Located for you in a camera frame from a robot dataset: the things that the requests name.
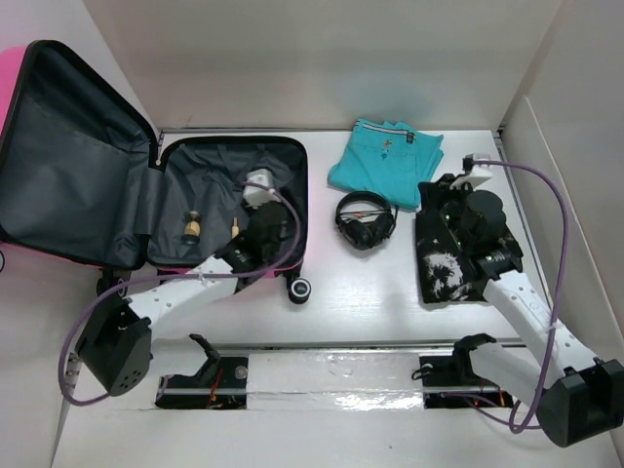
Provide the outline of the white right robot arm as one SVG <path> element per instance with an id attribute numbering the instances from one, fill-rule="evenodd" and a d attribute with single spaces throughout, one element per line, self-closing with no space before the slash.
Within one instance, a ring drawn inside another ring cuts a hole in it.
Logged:
<path id="1" fill-rule="evenodd" d="M 579 341 L 535 291 L 502 200 L 468 175 L 418 185 L 415 246 L 428 304 L 484 301 L 511 325 L 530 364 L 482 332 L 456 341 L 450 371 L 462 383 L 488 380 L 532 407 L 545 435 L 566 448 L 623 424 L 623 367 Z"/>

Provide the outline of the black white patterned garment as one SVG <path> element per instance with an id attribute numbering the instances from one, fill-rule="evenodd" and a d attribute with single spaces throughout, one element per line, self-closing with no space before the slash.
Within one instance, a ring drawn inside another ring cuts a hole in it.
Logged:
<path id="1" fill-rule="evenodd" d="M 466 199 L 460 227 L 465 243 L 455 244 L 437 213 L 421 210 L 416 214 L 418 282 L 427 304 L 483 301 L 489 280 L 524 270 L 524 253 L 497 195 L 473 191 Z"/>

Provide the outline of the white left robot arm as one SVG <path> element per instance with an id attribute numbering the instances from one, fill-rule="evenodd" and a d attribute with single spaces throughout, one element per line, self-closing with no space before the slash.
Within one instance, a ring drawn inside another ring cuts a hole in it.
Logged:
<path id="1" fill-rule="evenodd" d="M 168 275 L 160 285 L 120 296 L 110 289 L 97 298 L 75 352 L 105 390 L 121 396 L 147 375 L 159 324 L 171 323 L 236 293 L 241 280 L 263 276 L 277 266 L 282 244 L 298 237 L 300 221 L 288 204 L 269 202 L 248 225 L 195 268 Z"/>

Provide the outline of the turquoise shorts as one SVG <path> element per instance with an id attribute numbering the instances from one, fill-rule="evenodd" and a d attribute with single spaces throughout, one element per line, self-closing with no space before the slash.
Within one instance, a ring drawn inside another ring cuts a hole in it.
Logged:
<path id="1" fill-rule="evenodd" d="M 428 135 L 399 122 L 360 119 L 340 160 L 328 174 L 330 186 L 369 191 L 401 209 L 420 206 L 418 184 L 433 177 L 444 152 L 442 135 Z"/>

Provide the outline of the black headphones with cable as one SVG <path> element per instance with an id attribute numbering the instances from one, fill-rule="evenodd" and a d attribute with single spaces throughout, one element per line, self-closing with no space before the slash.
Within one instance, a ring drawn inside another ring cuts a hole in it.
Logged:
<path id="1" fill-rule="evenodd" d="M 346 212 L 357 203 L 374 205 L 375 210 Z M 366 251 L 389 239 L 396 228 L 398 206 L 369 191 L 345 195 L 335 208 L 334 223 L 338 232 L 357 250 Z"/>

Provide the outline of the pink hard-shell suitcase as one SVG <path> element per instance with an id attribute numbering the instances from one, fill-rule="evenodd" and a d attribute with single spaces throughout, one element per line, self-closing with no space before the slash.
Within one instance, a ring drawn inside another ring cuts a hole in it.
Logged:
<path id="1" fill-rule="evenodd" d="M 163 145 L 147 120 L 69 47 L 39 40 L 1 54 L 1 239 L 102 270 L 160 274 L 199 265 L 257 209 L 247 174 L 267 169 L 275 201 L 300 221 L 277 266 L 290 299 L 306 301 L 308 158 L 285 136 L 196 136 Z M 200 242 L 182 242 L 185 214 L 201 215 Z"/>

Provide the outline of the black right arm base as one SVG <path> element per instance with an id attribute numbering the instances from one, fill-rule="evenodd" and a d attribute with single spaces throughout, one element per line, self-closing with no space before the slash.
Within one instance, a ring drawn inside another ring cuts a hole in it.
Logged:
<path id="1" fill-rule="evenodd" d="M 411 380 L 422 384 L 424 407 L 428 410 L 467 408 L 511 409 L 513 397 L 488 380 L 461 376 L 451 355 L 424 355 Z"/>

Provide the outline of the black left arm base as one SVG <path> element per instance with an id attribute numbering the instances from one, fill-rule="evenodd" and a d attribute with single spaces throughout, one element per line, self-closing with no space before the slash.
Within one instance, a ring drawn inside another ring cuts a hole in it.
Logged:
<path id="1" fill-rule="evenodd" d="M 249 357 L 223 357 L 200 334 L 192 333 L 189 338 L 202 348 L 205 361 L 192 375 L 162 376 L 155 406 L 160 410 L 244 410 Z"/>

